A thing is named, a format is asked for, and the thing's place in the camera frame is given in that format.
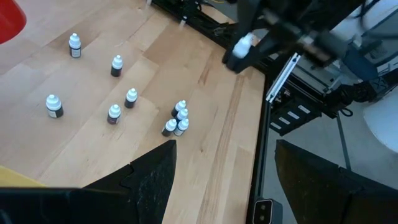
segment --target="wood grain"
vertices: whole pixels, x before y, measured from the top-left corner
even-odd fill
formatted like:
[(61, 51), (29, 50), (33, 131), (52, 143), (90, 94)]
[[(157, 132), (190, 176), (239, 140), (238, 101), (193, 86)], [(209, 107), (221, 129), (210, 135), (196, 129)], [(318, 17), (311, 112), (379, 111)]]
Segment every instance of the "wood grain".
[[(250, 188), (264, 75), (235, 75), (224, 50), (140, 0), (17, 0), (28, 23), (0, 45), (0, 165), (57, 187), (82, 187), (170, 138), (177, 169), (164, 223), (242, 223)], [(48, 15), (41, 12), (46, 7)], [(228, 18), (203, 10), (219, 22)], [(82, 57), (68, 54), (80, 35)], [(122, 55), (121, 77), (110, 73)], [(129, 110), (130, 88), (139, 98)], [(45, 97), (56, 94), (64, 116), (49, 118)], [(190, 127), (160, 134), (178, 100), (187, 100)], [(112, 104), (119, 124), (106, 122)]]

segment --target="black plastic part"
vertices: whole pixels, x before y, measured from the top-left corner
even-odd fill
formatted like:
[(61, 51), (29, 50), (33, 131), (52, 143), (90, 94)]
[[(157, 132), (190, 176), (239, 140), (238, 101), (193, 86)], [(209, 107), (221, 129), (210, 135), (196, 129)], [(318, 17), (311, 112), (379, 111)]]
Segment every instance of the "black plastic part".
[(398, 191), (278, 140), (277, 173), (298, 224), (398, 223)]
[[(79, 52), (79, 56), (78, 57), (74, 57), (73, 55), (72, 55), (72, 50), (79, 50), (80, 52)], [(71, 57), (73, 57), (73, 58), (80, 58), (81, 57), (81, 47), (79, 47), (78, 49), (74, 49), (74, 48), (71, 48), (70, 46), (69, 46), (69, 55), (71, 56)]]
[(0, 188), (0, 223), (161, 224), (176, 160), (169, 140), (84, 189)]

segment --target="metal bracket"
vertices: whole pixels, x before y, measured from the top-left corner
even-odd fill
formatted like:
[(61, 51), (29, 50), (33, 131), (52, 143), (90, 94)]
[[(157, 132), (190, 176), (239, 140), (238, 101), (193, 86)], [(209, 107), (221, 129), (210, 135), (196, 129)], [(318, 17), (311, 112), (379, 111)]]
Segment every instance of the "metal bracket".
[(282, 71), (279, 73), (278, 77), (275, 79), (274, 83), (272, 84), (271, 88), (267, 92), (266, 101), (272, 103), (277, 96), (279, 90), (285, 84), (287, 78), (292, 73), (294, 67), (296, 66), (297, 62), (299, 62), (301, 55), (298, 53), (294, 53), (291, 58), (287, 61), (285, 66), (283, 67)]

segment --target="white object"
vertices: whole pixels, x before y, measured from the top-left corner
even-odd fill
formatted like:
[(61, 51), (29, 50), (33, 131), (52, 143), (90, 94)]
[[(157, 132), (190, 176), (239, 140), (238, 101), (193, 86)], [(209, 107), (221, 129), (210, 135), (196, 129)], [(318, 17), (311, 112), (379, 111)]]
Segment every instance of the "white object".
[(80, 57), (81, 56), (80, 37), (76, 33), (73, 33), (69, 37), (69, 47), (71, 48), (72, 57)]
[(135, 88), (130, 89), (127, 94), (126, 94), (126, 99), (129, 102), (134, 102), (137, 100), (138, 94), (137, 94), (137, 90)]
[(373, 135), (398, 153), (398, 88), (364, 109), (363, 116)]
[(164, 126), (164, 128), (170, 132), (174, 131), (175, 127), (177, 127), (177, 121), (175, 119), (170, 119)]
[(176, 105), (175, 109), (177, 111), (181, 111), (187, 107), (187, 102), (185, 100), (180, 100)]
[(120, 106), (119, 105), (112, 105), (109, 109), (108, 112), (109, 116), (111, 118), (118, 118), (120, 117), (121, 114), (121, 110), (120, 110)]
[(122, 56), (117, 55), (115, 58), (113, 58), (112, 67), (115, 68), (115, 69), (118, 69), (118, 70), (122, 69), (122, 67), (123, 67)]
[(235, 55), (237, 58), (244, 58), (250, 50), (251, 44), (253, 42), (253, 34), (248, 33), (246, 36), (242, 37), (238, 43), (234, 46), (232, 50), (232, 54)]
[(177, 128), (174, 130), (174, 134), (176, 136), (181, 136), (185, 130), (188, 129), (189, 126), (189, 119), (185, 118), (184, 120), (180, 121), (177, 125)]
[(49, 113), (50, 117), (57, 118), (55, 111), (59, 110), (62, 106), (60, 98), (56, 95), (49, 95), (45, 100), (45, 105), (47, 107), (47, 112)]
[(179, 112), (178, 112), (178, 114), (177, 114), (177, 119), (179, 120), (179, 121), (182, 121), (183, 119), (185, 119), (185, 118), (187, 118), (187, 116), (188, 116), (188, 109), (183, 109), (183, 110), (180, 110)]
[(178, 28), (180, 28), (180, 29), (182, 29), (182, 27), (185, 25), (185, 23), (187, 22), (187, 17), (186, 16), (183, 16), (182, 17), (182, 20), (181, 20), (181, 22), (180, 22), (180, 25), (179, 25), (179, 27)]

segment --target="gray floor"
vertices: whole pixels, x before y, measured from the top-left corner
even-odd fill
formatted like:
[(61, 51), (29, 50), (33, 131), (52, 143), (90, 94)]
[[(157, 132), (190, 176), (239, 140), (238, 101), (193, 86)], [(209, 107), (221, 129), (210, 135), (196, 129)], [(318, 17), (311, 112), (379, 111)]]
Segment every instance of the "gray floor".
[[(229, 4), (213, 4), (222, 13), (236, 20), (236, 8)], [(372, 180), (398, 189), (398, 154), (383, 146), (370, 132), (363, 119), (367, 104), (353, 103), (349, 106), (354, 116), (341, 116), (352, 170)], [(284, 207), (284, 224), (294, 224), (293, 212), (280, 186), (275, 168), (274, 151), (277, 139), (285, 139), (298, 147), (345, 167), (337, 120), (327, 116), (317, 118), (301, 128), (280, 137), (271, 131), (269, 135), (264, 197), (273, 198)]]

